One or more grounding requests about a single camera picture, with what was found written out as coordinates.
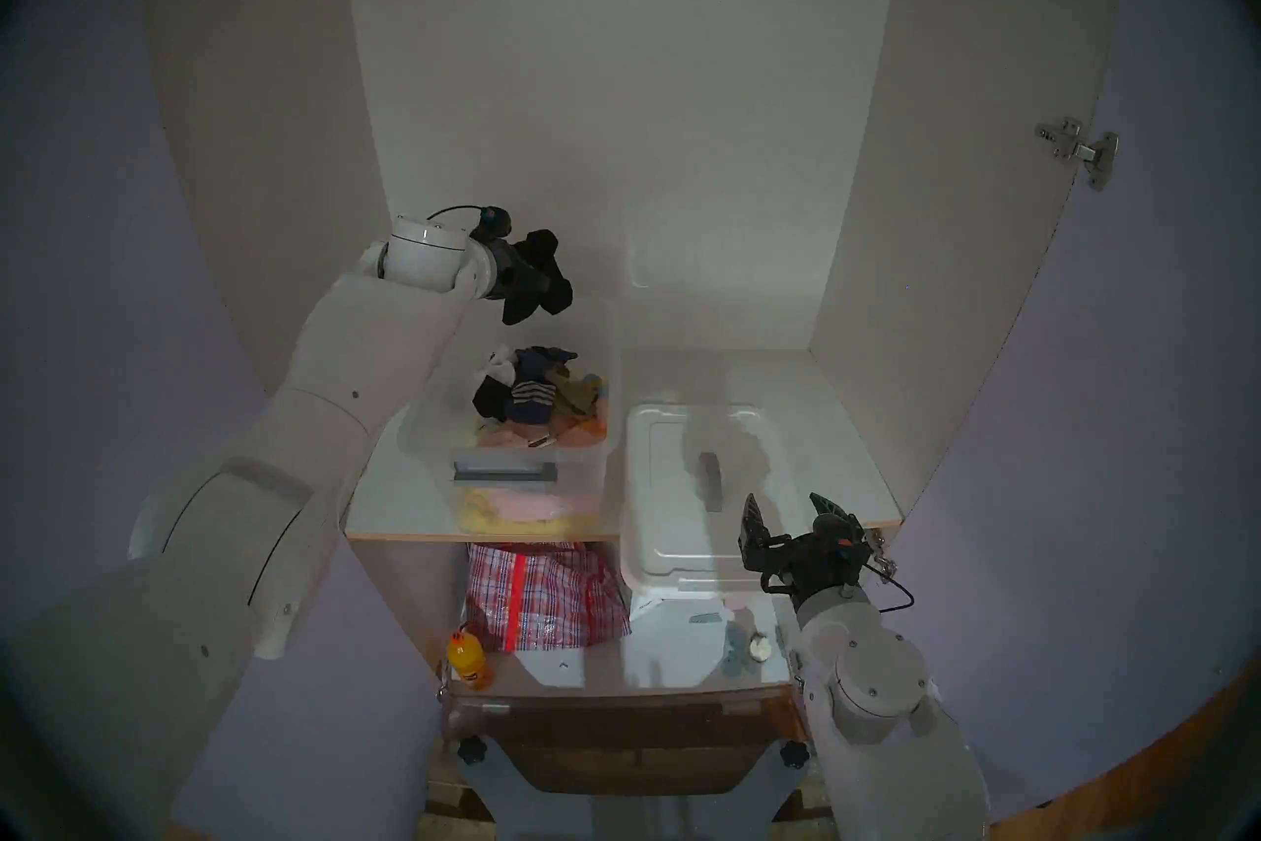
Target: checkered bag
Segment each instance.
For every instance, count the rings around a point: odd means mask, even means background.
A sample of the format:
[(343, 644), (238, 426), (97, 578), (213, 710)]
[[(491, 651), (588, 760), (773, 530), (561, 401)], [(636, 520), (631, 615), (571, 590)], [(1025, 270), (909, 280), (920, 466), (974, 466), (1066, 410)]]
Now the checkered bag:
[(630, 633), (617, 579), (581, 542), (469, 545), (464, 604), (487, 651), (586, 648)]

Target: blue cloth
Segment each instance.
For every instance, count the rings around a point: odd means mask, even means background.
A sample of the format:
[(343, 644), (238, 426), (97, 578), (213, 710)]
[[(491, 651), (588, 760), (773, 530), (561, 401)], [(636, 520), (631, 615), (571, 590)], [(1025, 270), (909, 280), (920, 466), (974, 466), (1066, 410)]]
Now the blue cloth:
[(556, 347), (531, 345), (528, 349), (517, 349), (517, 382), (542, 380), (549, 369), (576, 358), (578, 353)]

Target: cabinet door hinge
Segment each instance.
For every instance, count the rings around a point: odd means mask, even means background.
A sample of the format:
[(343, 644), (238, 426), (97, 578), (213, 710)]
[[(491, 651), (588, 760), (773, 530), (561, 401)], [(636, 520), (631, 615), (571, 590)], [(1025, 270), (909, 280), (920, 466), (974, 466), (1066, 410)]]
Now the cabinet door hinge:
[(1095, 189), (1103, 189), (1112, 175), (1112, 163), (1116, 160), (1117, 134), (1103, 132), (1102, 137), (1093, 142), (1083, 142), (1081, 139), (1082, 124), (1077, 119), (1064, 117), (1058, 124), (1039, 124), (1033, 134), (1044, 142), (1050, 142), (1052, 155), (1066, 163), (1081, 160), (1086, 166), (1086, 175)]

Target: shelf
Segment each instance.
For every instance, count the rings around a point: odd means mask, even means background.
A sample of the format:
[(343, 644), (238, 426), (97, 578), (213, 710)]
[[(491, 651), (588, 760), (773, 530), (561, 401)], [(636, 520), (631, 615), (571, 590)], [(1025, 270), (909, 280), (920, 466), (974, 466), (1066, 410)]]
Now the shelf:
[[(805, 349), (787, 352), (625, 351), (617, 422), (638, 403), (752, 403), (779, 431), (796, 493), (811, 492), (890, 536), (902, 522), (884, 479), (831, 385)], [(406, 410), (386, 425), (359, 479), (346, 519), (351, 540), (411, 542), (610, 542), (624, 502), (624, 448), (609, 455), (599, 518), (549, 533), (469, 533), (459, 525), (462, 489), (450, 469), (407, 454), (400, 443)]]
[[(762, 664), (748, 656), (754, 630), (776, 644)], [(453, 681), (451, 692), (462, 699), (623, 697), (783, 686), (788, 662), (777, 630), (783, 641), (797, 634), (787, 598), (757, 595), (733, 610), (721, 600), (666, 600), (632, 620), (630, 634), (620, 641), (492, 653), (494, 680), (488, 688), (474, 691)]]

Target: yellow bottle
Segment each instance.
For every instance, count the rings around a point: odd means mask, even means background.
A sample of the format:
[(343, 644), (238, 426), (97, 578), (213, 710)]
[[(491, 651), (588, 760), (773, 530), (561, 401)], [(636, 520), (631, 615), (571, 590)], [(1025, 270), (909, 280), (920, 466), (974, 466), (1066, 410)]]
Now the yellow bottle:
[(491, 683), (491, 666), (487, 663), (482, 642), (465, 630), (456, 630), (446, 643), (446, 659), (460, 681), (474, 688), (484, 688)]

